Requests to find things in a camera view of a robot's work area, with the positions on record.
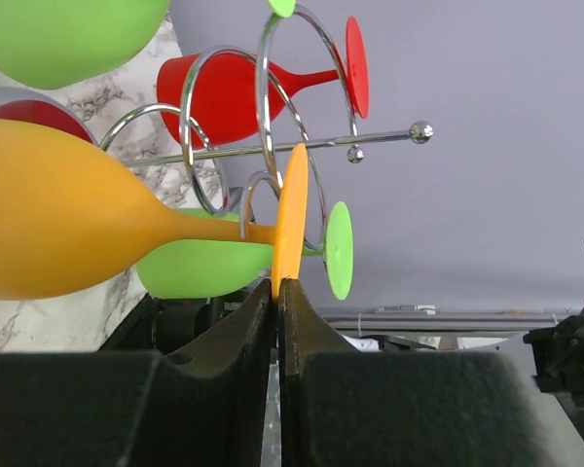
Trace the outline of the orange plastic wine glass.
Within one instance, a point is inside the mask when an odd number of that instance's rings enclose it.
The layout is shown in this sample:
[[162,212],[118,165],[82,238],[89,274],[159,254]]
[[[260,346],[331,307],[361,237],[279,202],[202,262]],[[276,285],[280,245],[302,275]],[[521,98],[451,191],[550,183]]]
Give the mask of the orange plastic wine glass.
[[180,239],[269,244],[275,281],[300,271],[308,203],[306,147],[292,151],[274,226],[182,214],[85,140],[0,119],[0,300],[36,300],[101,283]]

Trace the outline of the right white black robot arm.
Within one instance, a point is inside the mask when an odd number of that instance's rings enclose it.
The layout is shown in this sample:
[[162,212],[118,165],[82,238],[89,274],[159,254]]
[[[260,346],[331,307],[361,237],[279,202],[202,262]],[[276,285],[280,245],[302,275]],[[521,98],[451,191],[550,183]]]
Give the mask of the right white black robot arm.
[[553,395],[584,442],[584,310],[524,336],[532,347],[538,389]]

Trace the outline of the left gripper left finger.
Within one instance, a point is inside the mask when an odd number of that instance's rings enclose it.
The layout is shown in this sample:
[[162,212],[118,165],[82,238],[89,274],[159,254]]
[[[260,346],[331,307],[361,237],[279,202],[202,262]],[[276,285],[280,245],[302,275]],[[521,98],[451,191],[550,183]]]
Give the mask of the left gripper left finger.
[[0,466],[256,466],[271,283],[169,355],[0,353]]

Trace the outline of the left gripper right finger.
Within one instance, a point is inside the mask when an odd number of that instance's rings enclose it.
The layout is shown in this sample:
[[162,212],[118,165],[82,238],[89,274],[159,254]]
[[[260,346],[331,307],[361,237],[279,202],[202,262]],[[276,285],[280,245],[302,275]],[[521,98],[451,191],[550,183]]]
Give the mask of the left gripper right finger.
[[505,356],[363,353],[310,304],[278,297],[286,466],[556,466],[532,387]]

